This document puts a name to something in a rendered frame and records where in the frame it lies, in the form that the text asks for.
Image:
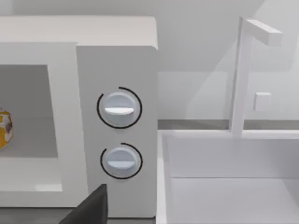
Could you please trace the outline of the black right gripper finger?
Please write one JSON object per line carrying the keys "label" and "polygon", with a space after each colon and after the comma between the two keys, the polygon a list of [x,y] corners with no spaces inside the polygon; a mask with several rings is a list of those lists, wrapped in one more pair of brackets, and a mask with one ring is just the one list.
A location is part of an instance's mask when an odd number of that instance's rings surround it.
{"label": "black right gripper finger", "polygon": [[107,185],[100,185],[58,224],[107,224]]}

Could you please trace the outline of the pale grey microwave knob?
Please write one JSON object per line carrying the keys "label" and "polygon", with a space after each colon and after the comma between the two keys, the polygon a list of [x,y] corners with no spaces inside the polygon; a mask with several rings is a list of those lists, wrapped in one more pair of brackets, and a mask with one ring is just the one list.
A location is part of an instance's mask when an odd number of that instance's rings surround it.
{"label": "pale grey microwave knob", "polygon": [[134,120],[137,105],[132,96],[119,91],[106,95],[100,108],[107,123],[113,126],[127,126]]}
{"label": "pale grey microwave knob", "polygon": [[105,154],[104,165],[109,174],[127,178],[138,170],[139,157],[132,149],[116,147]]}

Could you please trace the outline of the pale microwave door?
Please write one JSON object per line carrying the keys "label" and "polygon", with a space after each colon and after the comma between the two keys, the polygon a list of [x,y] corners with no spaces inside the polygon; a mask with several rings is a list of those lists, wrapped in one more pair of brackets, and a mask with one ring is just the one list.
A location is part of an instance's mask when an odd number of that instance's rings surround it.
{"label": "pale microwave door", "polygon": [[76,44],[0,43],[0,208],[88,196]]}

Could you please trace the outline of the white sink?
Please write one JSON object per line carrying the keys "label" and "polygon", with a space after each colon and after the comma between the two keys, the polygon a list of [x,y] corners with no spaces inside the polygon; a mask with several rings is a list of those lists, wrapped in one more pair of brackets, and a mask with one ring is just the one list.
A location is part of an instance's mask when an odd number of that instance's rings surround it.
{"label": "white sink", "polygon": [[156,224],[299,224],[299,131],[158,131]]}

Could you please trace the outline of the pale microwave oven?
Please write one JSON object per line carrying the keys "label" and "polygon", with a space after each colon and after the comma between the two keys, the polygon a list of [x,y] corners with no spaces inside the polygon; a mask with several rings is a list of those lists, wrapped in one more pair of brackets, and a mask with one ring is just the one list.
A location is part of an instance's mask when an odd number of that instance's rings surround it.
{"label": "pale microwave oven", "polygon": [[[157,210],[157,25],[148,16],[0,16],[0,43],[76,44],[88,196],[106,184],[110,218],[152,219]],[[127,126],[106,122],[106,95],[125,92],[137,110]],[[139,168],[107,172],[105,154],[132,149]]]}

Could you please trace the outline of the tall white tap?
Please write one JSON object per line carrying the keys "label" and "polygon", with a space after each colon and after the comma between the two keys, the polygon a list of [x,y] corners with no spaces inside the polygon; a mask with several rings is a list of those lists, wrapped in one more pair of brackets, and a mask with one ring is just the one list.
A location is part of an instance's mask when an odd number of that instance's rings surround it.
{"label": "tall white tap", "polygon": [[235,138],[242,136],[247,89],[249,84],[250,58],[253,40],[256,39],[269,47],[281,46],[284,34],[253,18],[239,18],[236,46],[232,103],[229,130]]}

